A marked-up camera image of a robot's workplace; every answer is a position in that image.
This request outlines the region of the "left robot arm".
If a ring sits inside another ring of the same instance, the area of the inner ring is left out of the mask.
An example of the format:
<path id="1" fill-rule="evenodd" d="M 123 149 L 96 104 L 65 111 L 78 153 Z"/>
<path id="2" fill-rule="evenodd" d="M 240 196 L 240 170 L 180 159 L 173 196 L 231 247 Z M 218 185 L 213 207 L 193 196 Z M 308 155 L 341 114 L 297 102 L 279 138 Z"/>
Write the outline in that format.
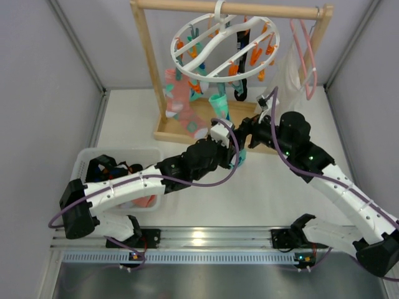
<path id="1" fill-rule="evenodd" d="M 96 183 L 72 180 L 59 203 L 65 236 L 75 240 L 103 235 L 133 245 L 141 237 L 137 218 L 112 214 L 112 208 L 133 199 L 162 196 L 191 186 L 209 187 L 199 180 L 218 167 L 227 168 L 237 160 L 239 152 L 237 141 L 226 145 L 211 138 L 200 139 L 185 152 L 135 174 Z"/>

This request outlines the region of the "pink sock front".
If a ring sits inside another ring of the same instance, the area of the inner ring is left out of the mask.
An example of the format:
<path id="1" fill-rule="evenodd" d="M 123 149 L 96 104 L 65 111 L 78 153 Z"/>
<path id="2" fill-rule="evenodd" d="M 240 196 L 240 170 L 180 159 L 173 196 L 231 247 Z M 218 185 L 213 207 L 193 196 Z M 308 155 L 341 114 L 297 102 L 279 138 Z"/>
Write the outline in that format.
<path id="1" fill-rule="evenodd" d="M 155 201 L 156 201 L 155 195 L 140 197 L 138 199 L 134 199 L 132 201 L 128 201 L 123 204 L 120 204 L 119 208 L 122 208 L 122 209 L 148 208 L 148 207 L 152 207 L 154 205 Z"/>

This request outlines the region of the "black patterned sock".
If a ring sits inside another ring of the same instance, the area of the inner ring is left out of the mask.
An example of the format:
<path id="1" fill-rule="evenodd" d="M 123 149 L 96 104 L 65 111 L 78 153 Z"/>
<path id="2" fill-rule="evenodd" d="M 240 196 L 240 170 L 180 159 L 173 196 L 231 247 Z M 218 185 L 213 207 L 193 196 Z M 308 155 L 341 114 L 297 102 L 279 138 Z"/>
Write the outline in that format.
<path id="1" fill-rule="evenodd" d="M 128 165 L 126 161 L 117 162 L 113 157 L 105 154 L 89 161 L 85 182 L 99 183 L 135 174 L 143 170 L 141 164 Z"/>
<path id="2" fill-rule="evenodd" d="M 249 44 L 249 38 L 250 38 L 250 30 L 248 31 L 239 31 L 237 34 L 237 51 L 242 50 Z M 245 72 L 245 66 L 246 66 L 246 59 L 247 59 L 247 53 L 243 54 L 238 58 L 238 72 L 239 73 L 244 73 Z M 234 91 L 234 97 L 237 101 L 243 102 L 247 98 L 248 94 L 248 89 L 247 89 L 247 79 L 244 78 L 243 80 L 240 81 L 243 92 L 238 93 L 236 90 Z"/>

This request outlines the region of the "white round clip hanger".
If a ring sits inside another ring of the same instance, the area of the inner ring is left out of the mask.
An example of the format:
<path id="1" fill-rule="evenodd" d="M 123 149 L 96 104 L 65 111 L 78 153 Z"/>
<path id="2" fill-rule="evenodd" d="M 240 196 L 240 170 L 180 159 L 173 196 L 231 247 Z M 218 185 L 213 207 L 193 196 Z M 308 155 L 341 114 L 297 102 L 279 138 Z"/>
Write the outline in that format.
<path id="1" fill-rule="evenodd" d="M 176 76 L 186 75 L 208 83 L 235 83 L 256 77 L 262 82 L 266 68 L 274 65 L 281 37 L 275 23 L 267 17 L 241 17 L 221 12 L 224 1 L 217 1 L 214 12 L 184 25 L 174 36 L 170 54 Z M 237 51 L 237 33 L 250 30 L 249 44 Z M 192 59 L 188 51 L 202 43 L 203 50 Z M 238 72 L 238 58 L 247 53 L 245 72 Z M 205 62 L 206 75 L 196 73 Z"/>

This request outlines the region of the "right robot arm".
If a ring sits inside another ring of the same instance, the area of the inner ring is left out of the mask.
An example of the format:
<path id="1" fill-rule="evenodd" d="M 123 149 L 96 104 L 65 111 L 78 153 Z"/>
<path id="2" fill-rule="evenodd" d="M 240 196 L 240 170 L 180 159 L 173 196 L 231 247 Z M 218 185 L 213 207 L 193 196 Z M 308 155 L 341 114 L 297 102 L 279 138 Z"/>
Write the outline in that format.
<path id="1" fill-rule="evenodd" d="M 278 125 L 268 115 L 245 118 L 235 134 L 250 137 L 250 148 L 264 145 L 276 150 L 295 175 L 321 192 L 353 225 L 350 229 L 304 214 L 291 225 L 300 243 L 345 252 L 377 277 L 384 277 L 398 263 L 398 218 L 370 199 L 331 155 L 311 142 L 310 124 L 302 114 L 284 113 Z"/>

